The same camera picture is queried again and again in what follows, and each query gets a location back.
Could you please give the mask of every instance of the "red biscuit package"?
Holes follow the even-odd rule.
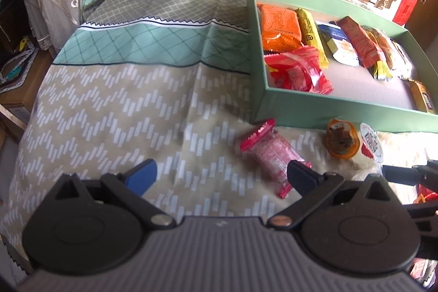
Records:
[[[318,50],[303,46],[292,52],[267,54],[265,63],[277,88],[329,94],[333,86],[319,67]]]
[[[312,167],[292,148],[290,143],[275,129],[275,120],[268,119],[257,131],[240,144],[241,151],[249,151],[262,170],[280,184],[277,192],[280,198],[286,198],[292,186],[287,181],[287,165],[297,160]]]
[[[385,54],[366,34],[365,30],[349,16],[336,22],[347,35],[365,68],[374,66],[377,61],[385,61]]]

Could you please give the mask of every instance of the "wooden furniture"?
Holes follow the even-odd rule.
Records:
[[[52,61],[48,51],[38,51],[25,82],[16,89],[0,94],[0,104],[24,123],[29,121],[39,87]]]
[[[438,35],[438,0],[418,0],[406,28],[426,51]]]

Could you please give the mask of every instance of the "wooden cabinet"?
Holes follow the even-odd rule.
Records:
[[[426,52],[438,35],[438,0],[418,0],[406,28]]]

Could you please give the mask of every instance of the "bedsheet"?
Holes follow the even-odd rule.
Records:
[[[63,173],[98,178],[144,159],[158,164],[143,196],[184,215],[260,215],[282,200],[240,152],[252,132],[247,0],[104,0],[55,59],[19,145],[0,231],[25,256],[21,233]],[[333,159],[323,131],[280,128],[318,172],[360,180],[378,167]],[[438,158],[438,136],[379,133],[385,163]],[[407,202],[414,193],[395,187]]]

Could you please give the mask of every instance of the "red candy wrapper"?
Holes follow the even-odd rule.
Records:
[[[267,54],[265,63],[277,88],[295,91],[329,94],[333,86],[319,67],[318,50],[303,46],[292,52]]]
[[[290,143],[275,129],[275,120],[268,119],[256,132],[240,144],[241,151],[249,151],[263,171],[281,184],[277,192],[280,198],[286,198],[292,186],[287,181],[287,165],[291,160],[300,161],[312,167],[292,148]]]

